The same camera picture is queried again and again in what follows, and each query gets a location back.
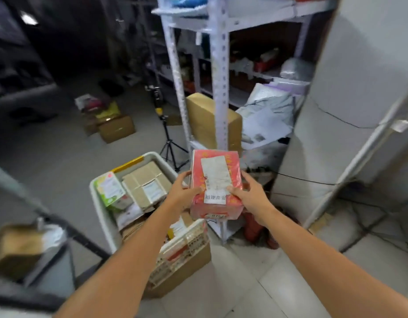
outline forearm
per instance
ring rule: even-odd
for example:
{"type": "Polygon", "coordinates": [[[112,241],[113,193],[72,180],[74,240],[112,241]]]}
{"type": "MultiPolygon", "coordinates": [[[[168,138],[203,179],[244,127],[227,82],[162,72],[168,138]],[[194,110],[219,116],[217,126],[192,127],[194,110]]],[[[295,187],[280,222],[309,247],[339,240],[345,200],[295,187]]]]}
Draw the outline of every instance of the forearm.
{"type": "Polygon", "coordinates": [[[408,317],[408,300],[275,208],[264,222],[333,318],[408,317]]]}
{"type": "Polygon", "coordinates": [[[164,203],[69,300],[56,317],[133,317],[171,225],[164,203]]]}

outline green and white box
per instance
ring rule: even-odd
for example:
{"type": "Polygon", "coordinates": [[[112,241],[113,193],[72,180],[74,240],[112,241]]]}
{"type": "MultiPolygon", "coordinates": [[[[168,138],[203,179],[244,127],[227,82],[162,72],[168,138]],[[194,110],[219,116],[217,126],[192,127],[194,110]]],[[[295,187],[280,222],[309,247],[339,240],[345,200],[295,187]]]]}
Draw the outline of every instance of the green and white box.
{"type": "Polygon", "coordinates": [[[121,182],[113,172],[98,177],[94,186],[105,207],[113,212],[121,212],[133,203],[121,182]]]}

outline hand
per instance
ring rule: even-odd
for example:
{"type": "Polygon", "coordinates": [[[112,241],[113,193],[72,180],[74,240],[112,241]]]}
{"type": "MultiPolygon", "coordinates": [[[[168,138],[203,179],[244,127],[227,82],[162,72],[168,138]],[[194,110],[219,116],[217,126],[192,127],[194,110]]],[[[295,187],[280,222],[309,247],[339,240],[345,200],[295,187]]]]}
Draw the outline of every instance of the hand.
{"type": "Polygon", "coordinates": [[[245,208],[254,214],[256,221],[265,226],[265,215],[269,212],[273,212],[276,208],[266,197],[266,193],[259,182],[254,180],[253,177],[245,171],[241,171],[241,174],[248,183],[249,191],[243,191],[239,187],[232,186],[228,186],[226,189],[231,194],[240,198],[245,208]]]}
{"type": "Polygon", "coordinates": [[[169,205],[170,209],[176,213],[176,221],[179,219],[180,214],[191,206],[194,196],[203,192],[201,187],[194,187],[193,189],[190,189],[182,185],[185,177],[189,175],[191,175],[191,171],[186,171],[178,175],[176,181],[173,183],[172,188],[170,189],[169,194],[166,197],[166,200],[164,201],[164,204],[169,205]]]}

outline left hand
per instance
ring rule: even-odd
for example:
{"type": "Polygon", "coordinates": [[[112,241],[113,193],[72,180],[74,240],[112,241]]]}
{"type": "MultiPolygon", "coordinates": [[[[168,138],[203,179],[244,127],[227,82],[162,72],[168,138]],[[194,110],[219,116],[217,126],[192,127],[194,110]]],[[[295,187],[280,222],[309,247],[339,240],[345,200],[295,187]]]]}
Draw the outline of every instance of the left hand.
{"type": "Polygon", "coordinates": [[[164,201],[164,204],[169,205],[170,209],[177,217],[179,217],[184,210],[191,206],[194,196],[203,192],[201,187],[194,187],[190,189],[182,185],[185,177],[189,175],[191,175],[191,171],[186,171],[178,175],[176,181],[173,183],[172,188],[170,189],[169,194],[166,197],[166,200],[164,201]]]}

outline right hand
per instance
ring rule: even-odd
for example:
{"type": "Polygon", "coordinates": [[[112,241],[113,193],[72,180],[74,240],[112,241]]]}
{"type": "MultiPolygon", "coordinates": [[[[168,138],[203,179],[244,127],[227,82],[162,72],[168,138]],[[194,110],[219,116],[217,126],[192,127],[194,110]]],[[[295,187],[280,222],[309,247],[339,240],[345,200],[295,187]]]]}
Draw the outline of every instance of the right hand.
{"type": "Polygon", "coordinates": [[[251,175],[245,171],[241,171],[242,176],[249,184],[249,191],[243,191],[239,187],[228,186],[226,189],[236,197],[240,198],[245,208],[254,214],[256,220],[264,224],[265,215],[276,211],[276,208],[270,203],[266,197],[262,185],[253,179],[251,175]]]}

